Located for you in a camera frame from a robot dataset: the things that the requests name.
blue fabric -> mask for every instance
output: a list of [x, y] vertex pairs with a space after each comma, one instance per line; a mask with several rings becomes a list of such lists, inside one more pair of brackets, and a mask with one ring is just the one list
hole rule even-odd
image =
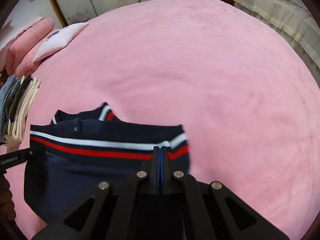
[[11, 90], [8, 93], [8, 96], [4, 102], [4, 112], [5, 112], [5, 118], [9, 119], [9, 110], [10, 106], [14, 100], [14, 97], [20, 87], [21, 79], [16, 79], [15, 84], [12, 86]]
[[[92, 111], [98, 118], [99, 111]], [[30, 146], [40, 154], [27, 161], [24, 197], [31, 209], [45, 222], [51, 222], [101, 181], [115, 182], [140, 170], [144, 158], [152, 158], [152, 150], [130, 150], [86, 146], [50, 139], [57, 138], [98, 140], [139, 144], [158, 144], [171, 141], [183, 133], [181, 125], [154, 126], [114, 121], [99, 121], [79, 117], [89, 112], [73, 115], [50, 125], [31, 125]], [[177, 149], [187, 146], [181, 142]], [[136, 159], [135, 154], [143, 156]], [[189, 154], [173, 160], [181, 170], [188, 172]]]
[[8, 123], [5, 119], [5, 103], [9, 99], [11, 100], [11, 97], [14, 95], [11, 91], [17, 82], [18, 79], [15, 76], [10, 76], [0, 89], [0, 142], [4, 141], [4, 135], [8, 130]]
[[[92, 120], [98, 120], [98, 118], [100, 117], [100, 114], [103, 111], [103, 108], [105, 106], [108, 106], [107, 102], [104, 102], [100, 107], [98, 107], [97, 109], [94, 109], [92, 111], [85, 111], [85, 112], [80, 112], [78, 114], [68, 114], [65, 113], [61, 110], [58, 110], [55, 115], [54, 118], [56, 120], [57, 123], [62, 122], [62, 121], [68, 121], [68, 120], [72, 120], [72, 119], [76, 119], [79, 118], [80, 120], [86, 120], [86, 119], [92, 119]], [[121, 120], [119, 120], [116, 116], [114, 116], [112, 118], [112, 121], [119, 121], [122, 122]]]

wall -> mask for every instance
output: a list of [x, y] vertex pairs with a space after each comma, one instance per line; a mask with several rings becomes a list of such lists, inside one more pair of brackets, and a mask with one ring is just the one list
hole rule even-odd
[[85, 22], [97, 16], [91, 0], [57, 0], [68, 25]]
[[52, 18], [55, 23], [55, 28], [62, 28], [50, 0], [20, 0], [4, 23], [4, 26], [6, 26], [6, 24], [11, 21], [10, 26], [1, 33], [0, 43], [4, 37], [9, 36], [11, 33], [14, 33], [14, 31], [39, 16]]

wooden door frame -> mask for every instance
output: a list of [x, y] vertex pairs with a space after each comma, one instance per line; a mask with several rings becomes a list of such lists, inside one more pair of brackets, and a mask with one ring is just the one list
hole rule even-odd
[[53, 7], [54, 12], [55, 12], [56, 15], [57, 15], [57, 17], [58, 17], [58, 19], [59, 19], [62, 27], [68, 26], [68, 23], [67, 23], [64, 15], [63, 15], [61, 9], [60, 9], [60, 6], [58, 5], [57, 0], [50, 0], [50, 3], [51, 3], [51, 5], [52, 5], [52, 7]]

bed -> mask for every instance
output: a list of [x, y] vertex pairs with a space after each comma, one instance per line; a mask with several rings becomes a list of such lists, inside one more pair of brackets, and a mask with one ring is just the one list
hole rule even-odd
[[[278, 33], [231, 5], [154, 0], [110, 11], [34, 75], [42, 85], [27, 128], [107, 101], [125, 122], [181, 123], [190, 173], [221, 181], [291, 240], [319, 213], [320, 90]], [[23, 176], [24, 165], [7, 174], [30, 239], [44, 223], [23, 200]]]

black metal bracket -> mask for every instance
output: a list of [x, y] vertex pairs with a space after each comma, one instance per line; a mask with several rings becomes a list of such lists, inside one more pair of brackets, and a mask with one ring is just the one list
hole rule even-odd
[[101, 182], [33, 240], [288, 240], [220, 182], [184, 174], [166, 148], [141, 171]]
[[6, 169], [26, 162], [33, 154], [31, 148], [26, 148], [0, 155], [0, 173], [5, 174]]

